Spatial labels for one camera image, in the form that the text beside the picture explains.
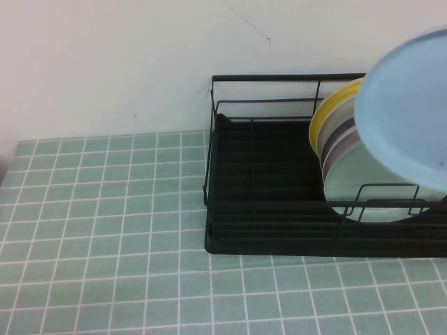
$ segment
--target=white plate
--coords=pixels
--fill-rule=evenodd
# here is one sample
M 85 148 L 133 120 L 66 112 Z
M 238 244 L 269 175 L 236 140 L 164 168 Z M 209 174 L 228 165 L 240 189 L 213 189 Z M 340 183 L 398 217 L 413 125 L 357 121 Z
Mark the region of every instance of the white plate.
M 447 28 L 380 60 L 363 80 L 354 115 L 360 138 L 384 166 L 447 192 Z

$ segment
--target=tiled countertop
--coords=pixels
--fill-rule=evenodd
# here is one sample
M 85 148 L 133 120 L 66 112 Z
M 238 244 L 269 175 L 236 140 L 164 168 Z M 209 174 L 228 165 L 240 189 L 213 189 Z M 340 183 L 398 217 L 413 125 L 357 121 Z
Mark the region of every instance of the tiled countertop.
M 447 261 L 209 255 L 204 132 L 21 142 L 0 334 L 447 334 Z

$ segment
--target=stack of plates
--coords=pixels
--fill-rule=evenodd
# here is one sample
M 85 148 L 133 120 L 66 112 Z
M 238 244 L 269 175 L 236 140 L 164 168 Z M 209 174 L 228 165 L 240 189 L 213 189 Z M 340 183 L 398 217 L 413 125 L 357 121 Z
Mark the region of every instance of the stack of plates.
M 366 149 L 354 122 L 354 103 L 362 79 L 349 82 L 328 96 L 319 106 L 309 127 L 309 141 L 320 159 L 324 193 L 328 201 L 354 201 L 364 184 L 359 201 L 411 200 L 417 185 L 391 172 Z M 406 184 L 390 186 L 389 184 Z M 440 201 L 445 193 L 419 187 L 416 199 Z M 345 208 L 334 208 L 343 214 Z M 391 222 L 408 218 L 407 208 L 354 208 L 347 216 L 362 222 Z

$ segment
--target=black dish rack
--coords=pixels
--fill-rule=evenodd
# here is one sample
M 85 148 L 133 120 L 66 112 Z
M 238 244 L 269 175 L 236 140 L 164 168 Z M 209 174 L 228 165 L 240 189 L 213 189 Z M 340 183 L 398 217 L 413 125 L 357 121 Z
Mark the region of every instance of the black dish rack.
M 204 202 L 205 248 L 210 253 L 346 257 L 446 257 L 447 201 L 411 199 L 328 202 L 318 158 L 308 140 L 308 117 L 226 117 L 224 103 L 313 102 L 321 83 L 349 81 L 362 73 L 336 75 L 215 75 L 212 78 L 210 146 Z M 315 94 L 293 99 L 219 100 L 215 82 L 315 82 Z M 367 187 L 384 184 L 363 185 Z M 338 214 L 332 208 L 344 207 Z M 409 218 L 360 222 L 354 208 L 405 208 Z

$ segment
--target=white wall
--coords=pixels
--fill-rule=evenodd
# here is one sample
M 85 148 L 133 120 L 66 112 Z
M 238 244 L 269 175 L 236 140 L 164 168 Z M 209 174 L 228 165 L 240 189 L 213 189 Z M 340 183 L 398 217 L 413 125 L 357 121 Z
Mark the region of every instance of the white wall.
M 446 13 L 445 0 L 0 0 L 3 171 L 18 140 L 204 128 L 213 74 L 365 71 Z

